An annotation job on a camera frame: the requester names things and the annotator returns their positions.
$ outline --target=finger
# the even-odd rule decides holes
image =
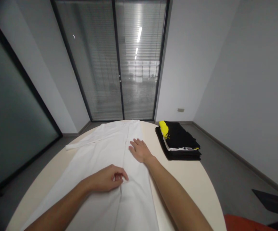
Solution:
[[[139,144],[143,144],[142,141],[138,138],[137,141],[139,142]]]
[[[134,155],[135,154],[135,149],[132,146],[128,146],[130,152]]]
[[[137,144],[137,145],[139,145],[140,143],[139,143],[139,141],[138,140],[136,140],[136,139],[134,139],[134,142]]]
[[[112,182],[112,189],[119,187],[122,183],[122,179]]]
[[[130,144],[134,147],[134,149],[136,150],[136,147],[138,147],[138,145],[135,142],[130,142]]]
[[[123,168],[115,166],[115,172],[122,174],[128,180],[128,175]]]

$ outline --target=orange chair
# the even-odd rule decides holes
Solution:
[[[225,215],[225,224],[227,231],[276,231],[255,221],[229,214]]]

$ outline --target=baseboard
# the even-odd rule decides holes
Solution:
[[[192,124],[193,121],[170,121],[170,122],[178,122],[180,124]]]
[[[205,131],[202,127],[197,125],[195,122],[192,122],[192,124],[199,129],[201,132],[203,132],[205,135],[207,135],[210,139],[212,139],[215,143],[220,145],[222,148],[224,148],[226,151],[228,151],[230,154],[232,154],[236,159],[238,159],[240,162],[242,162],[246,167],[248,167],[251,171],[253,171],[256,175],[258,175],[262,180],[264,180],[267,184],[269,184],[271,187],[273,187],[275,190],[278,191],[278,184],[274,182],[272,179],[267,177],[264,173],[259,171],[257,168],[255,168],[252,164],[250,164],[248,161],[246,161],[244,158],[242,158],[240,155],[238,155],[236,152],[234,152],[232,149],[230,149],[228,146],[223,144],[221,141],[216,139],[214,136],[209,134],[207,131]]]
[[[90,125],[91,121],[89,121],[78,133],[63,133],[63,136],[80,136],[82,132]]]

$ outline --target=yellow fabric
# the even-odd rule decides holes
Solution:
[[[166,125],[165,121],[160,121],[159,126],[160,126],[160,130],[161,130],[162,135],[164,136],[164,138],[165,139],[169,138],[169,136],[168,136],[169,128]]]

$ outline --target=person's left hand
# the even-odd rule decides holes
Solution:
[[[109,165],[88,176],[82,183],[88,188],[88,191],[106,192],[119,187],[123,183],[122,177],[128,180],[123,168]]]

